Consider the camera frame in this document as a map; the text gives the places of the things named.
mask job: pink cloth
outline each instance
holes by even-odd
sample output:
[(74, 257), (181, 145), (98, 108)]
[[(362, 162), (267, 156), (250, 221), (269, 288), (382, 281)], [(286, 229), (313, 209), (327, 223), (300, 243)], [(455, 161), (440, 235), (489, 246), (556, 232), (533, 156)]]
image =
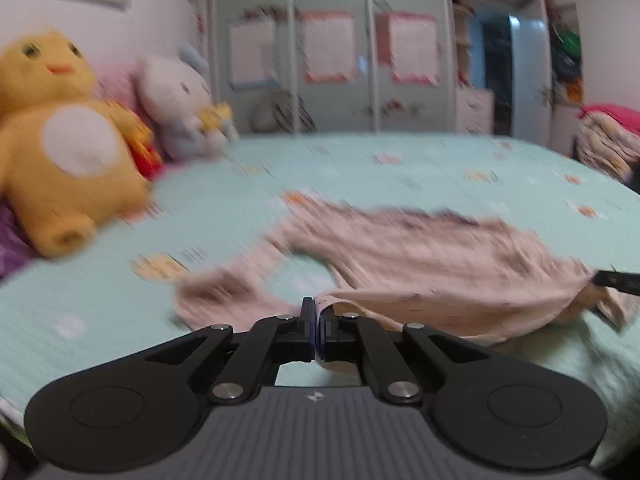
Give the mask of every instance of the pink cloth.
[(136, 96), (136, 85), (140, 67), (135, 63), (101, 65), (95, 69), (98, 78), (99, 99), (113, 100), (138, 113), (140, 106)]
[(615, 119), (622, 127), (626, 128), (633, 134), (640, 136), (640, 112), (625, 108), (623, 106), (611, 105), (606, 103), (597, 103), (582, 108), (579, 119), (582, 119), (590, 112), (603, 112)]
[(262, 286), (295, 253), (324, 262), (339, 287), (316, 297), (320, 309), (359, 312), (389, 330), (422, 322), (493, 344), (592, 306), (616, 322), (638, 306), (636, 298), (591, 285), (592, 270), (554, 257), (535, 233), (499, 220), (364, 212), (310, 200), (227, 269), (188, 277), (178, 288), (177, 313), (194, 330), (227, 323), (236, 332), (296, 313), (299, 306)]

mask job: light blue bedsheet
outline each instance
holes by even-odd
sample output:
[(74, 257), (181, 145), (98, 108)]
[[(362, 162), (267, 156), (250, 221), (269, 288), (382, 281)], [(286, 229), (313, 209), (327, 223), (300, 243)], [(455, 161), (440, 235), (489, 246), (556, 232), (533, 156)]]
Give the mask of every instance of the light blue bedsheet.
[[(191, 270), (223, 265), (286, 215), (280, 197), (292, 190), (364, 208), (500, 216), (534, 229), (560, 256), (640, 271), (638, 195), (531, 144), (433, 134), (261, 137), (242, 140), (230, 157), (164, 177), (155, 219), (114, 222), (82, 253), (38, 262), (0, 288), (0, 396), (21, 412), (49, 381), (187, 332), (174, 314), (173, 287), (142, 280), (132, 262), (169, 254)], [(272, 292), (295, 302), (332, 286), (324, 267), (305, 258), (270, 281)], [(600, 394), (610, 429), (597, 465), (635, 442), (640, 322), (618, 335), (587, 314), (574, 326), (509, 342), (505, 351)], [(315, 364), (286, 365), (278, 377), (293, 385), (353, 381)]]

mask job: white belly patch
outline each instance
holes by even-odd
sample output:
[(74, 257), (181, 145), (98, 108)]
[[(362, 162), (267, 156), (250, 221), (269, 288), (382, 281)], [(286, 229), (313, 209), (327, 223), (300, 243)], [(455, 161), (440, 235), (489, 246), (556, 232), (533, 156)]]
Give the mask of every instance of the white belly patch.
[(68, 106), (44, 126), (42, 146), (53, 164), (71, 176), (105, 174), (118, 161), (118, 133), (106, 118), (85, 106)]

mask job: yellow stuffed bear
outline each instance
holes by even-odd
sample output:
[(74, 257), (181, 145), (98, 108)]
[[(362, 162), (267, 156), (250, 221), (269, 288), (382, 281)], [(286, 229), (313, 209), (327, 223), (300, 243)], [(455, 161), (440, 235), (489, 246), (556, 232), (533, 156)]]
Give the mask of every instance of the yellow stuffed bear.
[(80, 248), (97, 224), (150, 197), (127, 145), (148, 145), (151, 132), (130, 110), (92, 99), (96, 83), (61, 34), (0, 54), (0, 194), (43, 256)]

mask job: red-bordered paper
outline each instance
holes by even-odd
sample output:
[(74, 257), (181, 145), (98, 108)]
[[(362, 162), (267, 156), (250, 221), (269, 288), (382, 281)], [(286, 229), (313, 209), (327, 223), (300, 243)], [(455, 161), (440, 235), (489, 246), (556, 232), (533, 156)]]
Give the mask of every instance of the red-bordered paper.
[(389, 47), (395, 82), (440, 85), (440, 48), (433, 16), (390, 12)]
[(358, 53), (353, 15), (348, 11), (302, 14), (305, 79), (311, 83), (355, 82)]

